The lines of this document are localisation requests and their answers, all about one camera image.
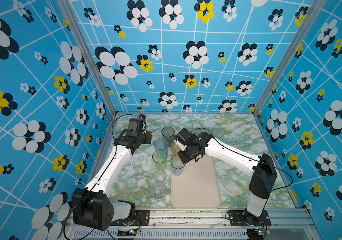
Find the blue clear faceted glass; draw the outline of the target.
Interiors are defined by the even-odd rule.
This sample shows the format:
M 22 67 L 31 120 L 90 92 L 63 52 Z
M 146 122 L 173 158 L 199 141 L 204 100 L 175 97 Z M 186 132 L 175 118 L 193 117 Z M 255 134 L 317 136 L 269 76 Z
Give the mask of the blue clear faceted glass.
M 182 162 L 178 155 L 175 155 L 171 158 L 171 166 L 173 175 L 180 176 L 183 173 L 185 164 Z

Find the amber tall glass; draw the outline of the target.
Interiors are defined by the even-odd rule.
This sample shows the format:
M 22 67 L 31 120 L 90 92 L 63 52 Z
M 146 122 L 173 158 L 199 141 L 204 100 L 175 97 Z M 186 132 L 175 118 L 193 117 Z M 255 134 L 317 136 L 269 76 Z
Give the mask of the amber tall glass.
M 178 154 L 178 152 L 181 150 L 181 148 L 178 146 L 176 141 L 173 141 L 171 144 L 171 149 L 172 149 L 172 156 L 175 156 Z

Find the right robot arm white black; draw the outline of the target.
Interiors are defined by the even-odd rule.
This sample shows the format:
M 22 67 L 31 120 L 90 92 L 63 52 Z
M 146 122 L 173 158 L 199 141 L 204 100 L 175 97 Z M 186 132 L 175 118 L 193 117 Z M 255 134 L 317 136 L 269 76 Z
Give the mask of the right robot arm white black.
M 251 195 L 244 216 L 256 219 L 262 215 L 278 176 L 270 155 L 249 154 L 221 142 L 211 133 L 200 132 L 195 135 L 186 128 L 176 134 L 174 139 L 181 149 L 178 156 L 184 164 L 209 156 L 222 160 L 249 176 Z

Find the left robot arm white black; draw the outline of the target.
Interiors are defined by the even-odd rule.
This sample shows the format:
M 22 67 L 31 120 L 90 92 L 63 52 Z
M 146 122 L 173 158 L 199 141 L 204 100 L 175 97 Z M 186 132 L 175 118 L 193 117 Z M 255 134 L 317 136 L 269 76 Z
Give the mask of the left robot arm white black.
M 135 221 L 135 203 L 112 203 L 110 195 L 128 160 L 141 145 L 150 145 L 151 142 L 147 117 L 138 115 L 131 118 L 128 127 L 114 140 L 114 147 L 98 173 L 86 187 L 73 192 L 72 217 L 75 224 L 105 231 L 113 222 L 131 224 Z

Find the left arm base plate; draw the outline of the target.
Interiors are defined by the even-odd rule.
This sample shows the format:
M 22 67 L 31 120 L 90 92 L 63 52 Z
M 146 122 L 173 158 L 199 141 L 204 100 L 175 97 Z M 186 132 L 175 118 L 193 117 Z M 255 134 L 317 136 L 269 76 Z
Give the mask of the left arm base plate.
M 149 225 L 150 210 L 136 210 L 132 219 L 121 219 L 111 223 L 111 226 L 123 226 L 123 227 L 139 227 Z

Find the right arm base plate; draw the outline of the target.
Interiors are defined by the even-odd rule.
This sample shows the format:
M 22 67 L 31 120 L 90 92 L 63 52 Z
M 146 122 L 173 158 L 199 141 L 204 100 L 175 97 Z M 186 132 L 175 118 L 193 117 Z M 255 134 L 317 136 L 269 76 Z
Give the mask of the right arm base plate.
M 270 227 L 271 220 L 266 210 L 259 217 L 249 214 L 246 210 L 228 210 L 225 219 L 232 227 Z

